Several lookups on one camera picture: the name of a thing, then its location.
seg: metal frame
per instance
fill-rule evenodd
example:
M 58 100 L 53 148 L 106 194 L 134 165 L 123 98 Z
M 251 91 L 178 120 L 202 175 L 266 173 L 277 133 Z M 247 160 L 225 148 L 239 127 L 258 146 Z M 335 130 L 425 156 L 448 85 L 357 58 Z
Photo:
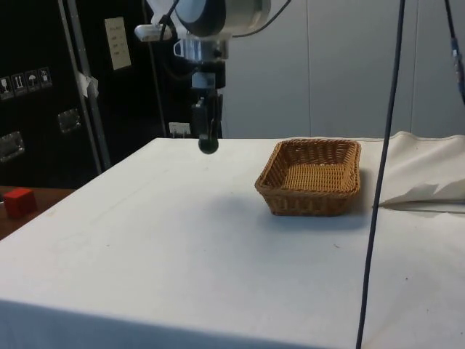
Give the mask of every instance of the metal frame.
M 68 44 L 68 51 L 70 53 L 71 65 L 73 66 L 74 78 L 76 80 L 76 86 L 78 87 L 78 91 L 79 91 L 79 101 L 81 102 L 81 107 L 82 107 L 82 111 L 84 114 L 84 120 L 86 121 L 87 134 L 89 135 L 89 141 L 90 141 L 90 145 L 92 148 L 92 155 L 94 157 L 94 162 L 95 162 L 95 167 L 97 169 L 97 173 L 100 175 L 102 174 L 102 165 L 100 164 L 99 153 L 97 150 L 97 146 L 95 144 L 95 138 L 94 138 L 94 133 L 92 131 L 92 125 L 90 123 L 89 112 L 87 110 L 86 102 L 84 100 L 84 96 L 81 94 L 81 88 L 79 86 L 78 65 L 76 62 L 76 56 L 74 54 L 73 43 L 71 41 L 71 34 L 70 34 L 70 29 L 68 27 L 68 20 L 66 19 L 65 6 L 63 5 L 63 0 L 58 0 L 58 7 L 60 8 L 61 21 L 63 23 L 63 28 L 65 30 L 66 43 Z
M 76 46 L 78 48 L 79 62 L 81 63 L 82 73 L 85 76 L 92 76 L 90 71 L 89 59 L 87 58 L 86 45 L 84 43 L 84 37 L 81 30 L 81 22 L 79 21 L 78 7 L 76 6 L 76 0 L 67 0 L 68 11 L 70 13 L 71 25 L 73 27 L 74 39 L 76 40 Z M 102 156 L 103 169 L 107 170 L 111 167 L 110 154 L 108 152 L 108 145 L 105 139 L 105 132 L 102 125 L 102 117 L 100 115 L 100 109 L 97 102 L 97 94 L 93 83 L 87 87 L 87 95 L 89 96 L 89 104 L 92 112 L 92 120 L 94 121 L 95 132 L 97 136 L 97 142 L 100 148 L 100 154 Z

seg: red cube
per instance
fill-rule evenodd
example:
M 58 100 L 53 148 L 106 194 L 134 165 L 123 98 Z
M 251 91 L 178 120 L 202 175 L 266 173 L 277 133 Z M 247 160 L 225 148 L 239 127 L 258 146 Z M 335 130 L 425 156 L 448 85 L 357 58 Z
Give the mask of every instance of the red cube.
M 21 218 L 37 211 L 36 197 L 31 189 L 14 189 L 3 195 L 3 200 L 10 218 Z

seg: white fabric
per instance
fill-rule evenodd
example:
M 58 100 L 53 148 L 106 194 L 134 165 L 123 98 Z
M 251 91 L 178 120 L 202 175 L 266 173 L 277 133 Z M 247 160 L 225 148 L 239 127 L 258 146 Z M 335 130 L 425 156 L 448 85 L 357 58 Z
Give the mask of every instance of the white fabric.
M 465 137 L 397 134 L 389 147 L 385 183 L 383 204 L 465 200 Z
M 361 142 L 353 213 L 314 218 L 274 217 L 255 191 L 276 142 L 204 156 L 156 140 L 4 239 L 0 343 L 353 348 L 381 143 Z M 387 199 L 408 191 L 387 185 Z M 380 211 L 367 348 L 464 348 L 463 225 Z

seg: woven basket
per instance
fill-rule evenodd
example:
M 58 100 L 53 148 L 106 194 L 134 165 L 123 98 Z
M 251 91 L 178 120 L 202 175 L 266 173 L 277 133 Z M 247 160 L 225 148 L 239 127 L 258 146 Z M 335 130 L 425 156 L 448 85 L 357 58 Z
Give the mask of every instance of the woven basket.
M 276 215 L 344 214 L 360 192 L 360 152 L 351 140 L 278 143 L 255 188 Z

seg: black cable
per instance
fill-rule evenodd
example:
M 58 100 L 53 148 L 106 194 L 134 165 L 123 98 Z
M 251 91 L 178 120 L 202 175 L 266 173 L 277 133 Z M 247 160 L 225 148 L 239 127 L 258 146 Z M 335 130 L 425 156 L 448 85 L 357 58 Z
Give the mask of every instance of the black cable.
M 452 10 L 450 9 L 449 0 L 445 0 L 445 10 L 448 13 L 448 23 L 449 23 L 450 37 L 452 39 L 455 39 L 456 38 L 456 29 L 454 28 L 454 25 L 453 25 Z
M 144 17 L 144 24 L 148 24 L 148 15 L 147 15 L 147 0 L 142 0 L 142 15 Z M 155 53 L 153 52 L 153 47 L 151 44 L 148 45 L 149 49 L 149 55 L 150 55 L 150 64 L 152 66 L 152 72 L 153 72 L 153 80 L 155 82 L 155 93 L 156 97 L 158 100 L 158 112 L 160 113 L 160 120 L 161 120 L 161 127 L 163 128 L 163 136 L 165 138 L 168 137 L 167 131 L 166 131 L 166 122 L 165 122 L 165 115 L 163 112 L 163 106 L 162 106 L 162 99 L 161 99 L 161 93 L 160 93 L 160 83 L 158 81 L 158 74 L 157 74 L 157 69 L 155 66 Z
M 173 15 L 173 12 L 176 9 L 176 6 L 178 5 L 178 3 L 179 3 L 179 0 L 174 0 L 172 6 L 169 8 L 169 11 L 166 13 L 166 15 L 162 16 L 160 19 L 159 24 L 162 25 L 161 32 L 160 32 L 160 42 L 163 41 L 163 38 L 166 32 L 166 27 L 168 27 L 168 25 L 170 25 L 173 35 L 174 35 L 174 32 L 176 31 L 175 30 L 176 28 L 174 27 L 174 24 L 171 21 L 171 16 Z M 197 68 L 194 68 L 192 71 L 190 71 L 189 73 L 186 73 L 185 75 L 177 75 L 173 73 L 173 71 L 171 70 L 171 68 L 168 66 L 168 64 L 166 63 L 164 59 L 161 60 L 161 65 L 163 66 L 163 69 L 165 70 L 165 72 L 168 74 L 168 76 L 172 80 L 180 81 L 180 82 L 190 80 L 192 78 L 192 75 L 197 71 Z
M 246 38 L 248 36 L 252 36 L 252 35 L 255 35 L 255 34 L 258 34 L 260 33 L 261 31 L 264 31 L 266 28 L 268 28 L 273 22 L 275 22 L 275 20 L 281 15 L 281 13 L 283 13 L 283 11 L 286 9 L 287 6 L 289 6 L 289 4 L 291 3 L 292 0 L 288 0 L 286 1 L 286 3 L 280 8 L 280 10 L 278 12 L 276 12 L 276 15 L 274 15 L 265 25 L 263 25 L 261 28 L 255 30 L 255 31 L 252 31 L 250 33 L 247 33 L 247 34 L 241 34 L 241 35 L 234 35 L 233 38 Z
M 456 37 L 456 29 L 454 28 L 453 18 L 452 18 L 452 9 L 450 8 L 449 0 L 445 0 L 445 10 L 448 16 L 448 24 L 450 31 L 450 45 L 452 46 L 452 56 L 454 59 L 454 65 L 456 68 L 457 75 L 457 84 L 458 91 L 462 97 L 462 100 L 465 104 L 465 68 L 462 61 L 462 54 L 460 52 L 460 47 L 458 45 L 458 39 Z
M 174 10 L 176 9 L 176 6 L 178 5 L 179 0 L 174 0 L 172 6 L 169 8 L 169 11 L 160 19 L 160 24 L 163 26 L 161 27 L 161 33 L 160 33 L 160 41 L 163 41 L 163 38 L 165 36 L 166 32 L 166 26 L 168 25 L 168 22 L 171 19 L 171 16 L 173 15 Z
M 371 216 L 370 236 L 368 238 L 368 251 L 365 262 L 365 275 L 363 277 L 362 307 L 360 310 L 360 323 L 358 326 L 358 336 L 356 349 L 361 349 L 363 341 L 363 330 L 365 328 L 366 308 L 368 303 L 368 285 L 370 282 L 371 258 L 376 235 L 376 223 L 378 221 L 379 199 L 383 186 L 384 169 L 386 167 L 387 151 L 389 149 L 389 138 L 391 136 L 392 116 L 394 114 L 395 97 L 397 94 L 397 82 L 399 80 L 400 56 L 402 52 L 403 26 L 405 17 L 405 0 L 400 0 L 399 19 L 397 23 L 397 42 L 395 47 L 394 72 L 392 74 L 391 96 L 389 98 L 389 108 L 387 112 L 386 129 L 384 132 L 384 144 L 379 164 L 378 181 L 376 183 L 375 199 L 373 203 L 373 214 Z

